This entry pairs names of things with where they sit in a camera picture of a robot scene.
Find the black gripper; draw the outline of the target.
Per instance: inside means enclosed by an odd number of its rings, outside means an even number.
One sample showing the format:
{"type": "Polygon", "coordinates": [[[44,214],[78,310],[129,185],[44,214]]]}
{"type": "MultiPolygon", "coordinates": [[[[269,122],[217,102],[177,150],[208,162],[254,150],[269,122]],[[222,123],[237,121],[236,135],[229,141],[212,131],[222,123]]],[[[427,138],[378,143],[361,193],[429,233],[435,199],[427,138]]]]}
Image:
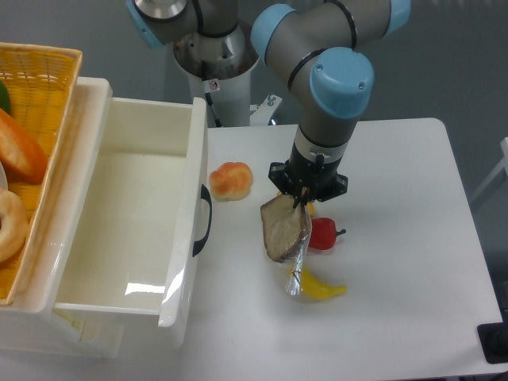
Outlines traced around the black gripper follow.
{"type": "Polygon", "coordinates": [[[294,198],[294,209],[300,203],[325,202],[348,190],[348,177],[337,172],[342,156],[331,156],[319,146],[300,148],[295,141],[286,162],[270,164],[268,178],[282,194],[294,198]]]}

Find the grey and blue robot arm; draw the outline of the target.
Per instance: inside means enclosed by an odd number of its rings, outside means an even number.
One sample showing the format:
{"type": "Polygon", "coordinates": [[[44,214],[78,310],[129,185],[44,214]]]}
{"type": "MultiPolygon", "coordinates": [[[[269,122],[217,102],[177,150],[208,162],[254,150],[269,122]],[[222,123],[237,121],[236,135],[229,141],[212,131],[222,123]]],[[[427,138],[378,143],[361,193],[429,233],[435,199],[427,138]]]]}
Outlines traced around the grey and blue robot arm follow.
{"type": "Polygon", "coordinates": [[[270,68],[302,116],[289,159],[273,163],[269,179],[298,206],[346,192],[337,169],[374,84],[357,49],[403,27],[410,2],[325,1],[305,13],[280,3],[252,24],[239,18],[235,1],[128,1],[126,8],[146,45],[172,45],[213,126],[248,121],[251,70],[270,68]]]}

